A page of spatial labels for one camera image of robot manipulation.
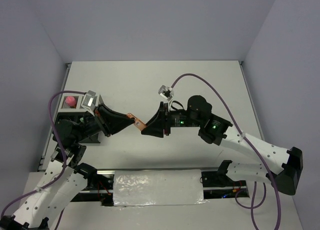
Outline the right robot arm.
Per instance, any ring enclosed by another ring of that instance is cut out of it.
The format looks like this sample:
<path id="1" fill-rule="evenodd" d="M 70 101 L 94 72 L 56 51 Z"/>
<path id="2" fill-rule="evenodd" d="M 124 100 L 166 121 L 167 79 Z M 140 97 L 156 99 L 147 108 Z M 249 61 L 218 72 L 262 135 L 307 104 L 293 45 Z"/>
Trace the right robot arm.
<path id="1" fill-rule="evenodd" d="M 303 153 L 299 148 L 277 147 L 239 131 L 231 122 L 213 114 L 211 104 L 200 95 L 191 96 L 185 110 L 171 111 L 167 103 L 161 102 L 141 133 L 163 138 L 170 135 L 174 127 L 197 127 L 204 142 L 234 150 L 257 161 L 256 164 L 242 164 L 224 160 L 217 174 L 220 184 L 258 181 L 276 186 L 283 194 L 295 195 L 303 170 Z"/>

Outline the orange clear utility knife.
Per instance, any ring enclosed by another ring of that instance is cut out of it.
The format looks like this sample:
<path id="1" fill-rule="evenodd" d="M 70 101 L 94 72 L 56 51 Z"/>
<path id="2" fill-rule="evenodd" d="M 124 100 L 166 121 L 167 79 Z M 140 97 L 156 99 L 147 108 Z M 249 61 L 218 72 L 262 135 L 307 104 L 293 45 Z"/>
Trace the orange clear utility knife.
<path id="1" fill-rule="evenodd" d="M 134 120 L 134 126 L 140 131 L 143 131 L 146 128 L 146 125 L 132 113 L 127 113 L 127 117 Z"/>

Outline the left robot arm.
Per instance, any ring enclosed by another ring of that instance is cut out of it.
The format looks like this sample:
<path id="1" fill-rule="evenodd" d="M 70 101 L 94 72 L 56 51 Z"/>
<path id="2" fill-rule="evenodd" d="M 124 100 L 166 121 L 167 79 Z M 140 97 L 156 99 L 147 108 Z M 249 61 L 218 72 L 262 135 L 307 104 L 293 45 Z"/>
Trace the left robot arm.
<path id="1" fill-rule="evenodd" d="M 59 224 L 65 207 L 83 189 L 93 189 L 100 178 L 97 169 L 81 163 L 86 147 L 80 142 L 102 132 L 106 137 L 119 133 L 135 120 L 99 104 L 75 121 L 54 123 L 57 142 L 46 171 L 37 186 L 19 197 L 23 204 L 12 214 L 1 214 L 1 229 L 50 229 Z"/>

